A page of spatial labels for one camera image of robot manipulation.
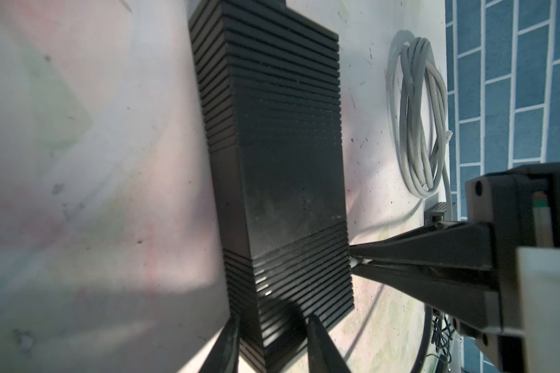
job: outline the black ribbed box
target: black ribbed box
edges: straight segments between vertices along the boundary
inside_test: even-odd
[[[277,0],[203,0],[189,21],[240,352],[276,372],[353,309],[338,36]]]

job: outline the black box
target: black box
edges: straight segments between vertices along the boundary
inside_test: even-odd
[[[189,21],[240,352],[276,372],[353,309],[338,36],[277,0],[203,0]]]

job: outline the white table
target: white table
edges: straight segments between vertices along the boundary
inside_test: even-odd
[[[415,228],[422,209],[411,216],[387,107],[389,47],[399,30],[427,37],[445,76],[444,2],[288,4],[340,35],[351,243]],[[0,371],[193,372],[224,325],[194,6],[0,2]],[[331,333],[343,352],[379,287],[353,284],[357,309]],[[378,299],[349,364],[406,370],[422,307],[390,288]]]

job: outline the gray cable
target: gray cable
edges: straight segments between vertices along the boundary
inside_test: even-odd
[[[417,198],[432,196],[444,181],[446,190],[446,220],[452,220],[452,197],[447,169],[444,167],[446,146],[447,92],[444,80],[435,67],[431,44],[425,38],[415,38],[400,52],[403,68],[403,88],[400,98],[398,163],[407,188]],[[421,122],[423,81],[433,113],[436,139],[431,154],[427,154],[425,131]]]

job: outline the screw hole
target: screw hole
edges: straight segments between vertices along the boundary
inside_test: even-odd
[[[483,194],[483,184],[481,182],[475,183],[475,194],[478,196]]]

